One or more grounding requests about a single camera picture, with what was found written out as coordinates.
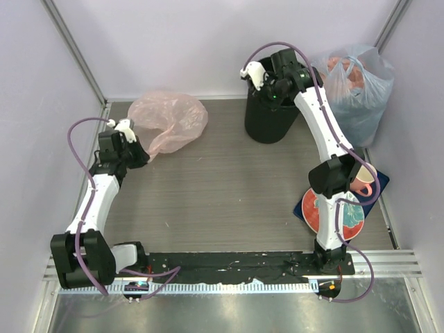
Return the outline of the pink plastic trash bag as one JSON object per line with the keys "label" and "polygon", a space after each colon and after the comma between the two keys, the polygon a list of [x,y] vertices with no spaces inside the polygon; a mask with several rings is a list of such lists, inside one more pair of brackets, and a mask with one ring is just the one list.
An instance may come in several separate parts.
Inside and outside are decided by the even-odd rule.
{"label": "pink plastic trash bag", "polygon": [[154,159],[198,139],[208,123],[208,112],[193,96],[152,91],[131,104],[128,118],[143,149]]}

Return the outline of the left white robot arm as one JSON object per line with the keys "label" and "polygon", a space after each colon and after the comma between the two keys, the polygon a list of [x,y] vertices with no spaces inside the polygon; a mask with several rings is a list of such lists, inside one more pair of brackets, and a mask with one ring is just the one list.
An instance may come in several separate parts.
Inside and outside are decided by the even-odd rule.
{"label": "left white robot arm", "polygon": [[129,241],[110,247],[103,236],[112,202],[129,169],[145,166],[150,157],[131,130],[99,134],[99,150],[89,169],[89,187],[74,220],[50,242],[55,269],[64,289],[103,287],[125,269],[139,277],[148,267],[144,247]]}

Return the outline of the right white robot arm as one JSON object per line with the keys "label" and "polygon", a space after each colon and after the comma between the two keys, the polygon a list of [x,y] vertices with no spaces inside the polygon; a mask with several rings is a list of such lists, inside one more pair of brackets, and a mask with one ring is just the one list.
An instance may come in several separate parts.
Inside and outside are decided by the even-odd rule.
{"label": "right white robot arm", "polygon": [[348,242],[343,222],[350,208],[362,210],[350,190],[360,168],[367,168],[364,156],[346,139],[327,100],[324,83],[315,66],[301,64],[298,49],[283,49],[271,57],[272,70],[251,61],[241,70],[256,95],[277,109],[284,100],[303,116],[314,138],[320,163],[309,174],[311,191],[318,202],[318,232],[310,265],[322,274],[340,272],[347,264]]}

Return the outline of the black plastic trash bin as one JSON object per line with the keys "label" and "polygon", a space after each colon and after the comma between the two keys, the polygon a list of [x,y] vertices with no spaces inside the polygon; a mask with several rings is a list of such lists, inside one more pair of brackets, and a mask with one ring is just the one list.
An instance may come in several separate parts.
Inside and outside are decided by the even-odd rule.
{"label": "black plastic trash bin", "polygon": [[288,79],[288,96],[277,108],[271,107],[262,91],[257,91],[249,79],[245,80],[248,85],[244,120],[246,132],[256,142],[274,144],[287,134],[300,113],[294,99],[307,79],[307,71],[306,67],[298,62],[291,49],[278,51],[257,62],[260,62],[266,71],[276,74],[278,78]]}

